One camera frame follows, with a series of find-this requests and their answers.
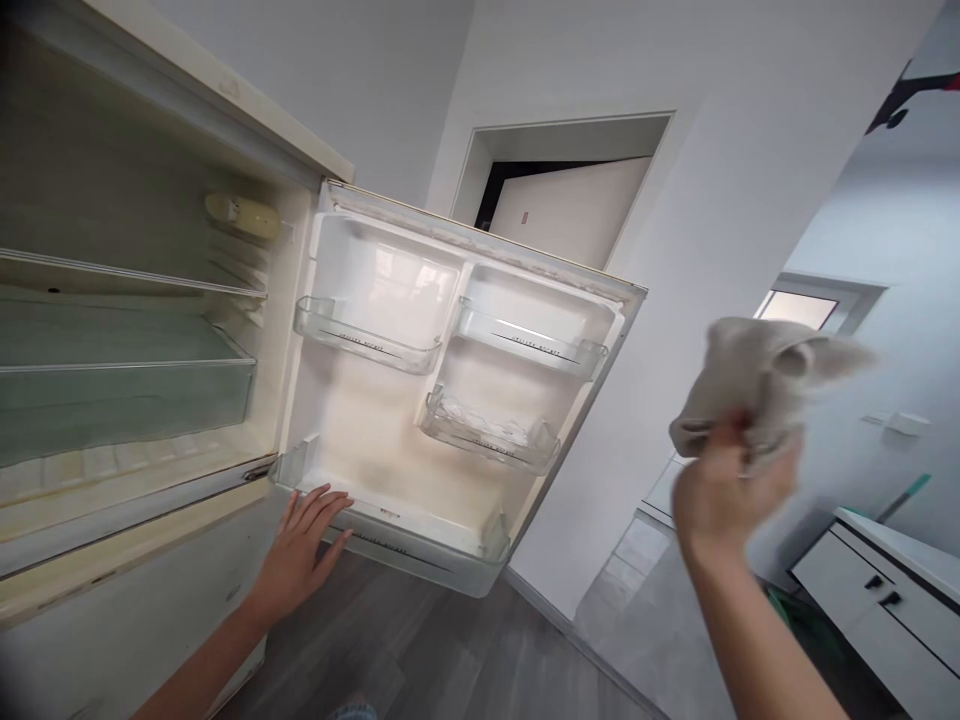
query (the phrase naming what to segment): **freezer door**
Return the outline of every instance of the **freezer door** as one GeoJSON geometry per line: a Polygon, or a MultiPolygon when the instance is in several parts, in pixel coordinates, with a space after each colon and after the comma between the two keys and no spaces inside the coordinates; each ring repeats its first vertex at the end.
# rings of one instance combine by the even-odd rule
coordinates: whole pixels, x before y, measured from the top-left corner
{"type": "Polygon", "coordinates": [[[313,223],[280,484],[349,548],[485,594],[645,291],[336,181],[313,223]]]}
{"type": "Polygon", "coordinates": [[[0,581],[11,717],[130,717],[249,592],[283,510],[274,492],[249,483],[0,581]]]}

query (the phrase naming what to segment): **cabinet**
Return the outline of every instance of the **cabinet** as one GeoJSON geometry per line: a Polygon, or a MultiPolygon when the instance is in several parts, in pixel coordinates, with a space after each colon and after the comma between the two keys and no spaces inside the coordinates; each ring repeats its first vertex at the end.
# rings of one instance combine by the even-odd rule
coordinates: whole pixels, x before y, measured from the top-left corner
{"type": "Polygon", "coordinates": [[[792,574],[912,718],[960,707],[960,560],[849,511],[792,574]]]}
{"type": "Polygon", "coordinates": [[[884,608],[870,607],[844,635],[910,717],[957,716],[960,678],[884,608]]]}

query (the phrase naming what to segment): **right hand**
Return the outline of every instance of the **right hand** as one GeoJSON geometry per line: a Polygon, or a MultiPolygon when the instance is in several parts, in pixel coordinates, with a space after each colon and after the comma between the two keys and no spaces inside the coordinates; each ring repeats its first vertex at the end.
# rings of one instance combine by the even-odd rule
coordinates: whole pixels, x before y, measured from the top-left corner
{"type": "Polygon", "coordinates": [[[743,410],[718,421],[700,458],[677,479],[673,519],[688,562],[743,562],[750,535],[796,489],[800,433],[759,475],[740,477],[748,423],[743,410]]]}

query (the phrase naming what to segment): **white refrigerator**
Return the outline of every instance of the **white refrigerator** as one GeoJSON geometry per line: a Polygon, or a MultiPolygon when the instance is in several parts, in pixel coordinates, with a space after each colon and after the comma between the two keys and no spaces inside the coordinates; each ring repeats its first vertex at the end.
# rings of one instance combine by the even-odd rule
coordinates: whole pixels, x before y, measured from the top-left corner
{"type": "Polygon", "coordinates": [[[0,659],[35,714],[152,692],[246,591],[276,486],[348,491],[350,551],[485,595],[645,291],[351,186],[145,3],[51,4],[11,37],[0,659]]]}

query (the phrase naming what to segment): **open refrigerator door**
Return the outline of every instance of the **open refrigerator door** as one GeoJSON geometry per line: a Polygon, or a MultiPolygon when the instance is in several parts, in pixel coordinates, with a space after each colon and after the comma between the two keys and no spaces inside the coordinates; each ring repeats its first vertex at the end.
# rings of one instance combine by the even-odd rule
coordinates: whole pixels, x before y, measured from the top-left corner
{"type": "Polygon", "coordinates": [[[645,291],[336,181],[319,209],[277,479],[349,492],[352,550],[484,595],[645,291]]]}

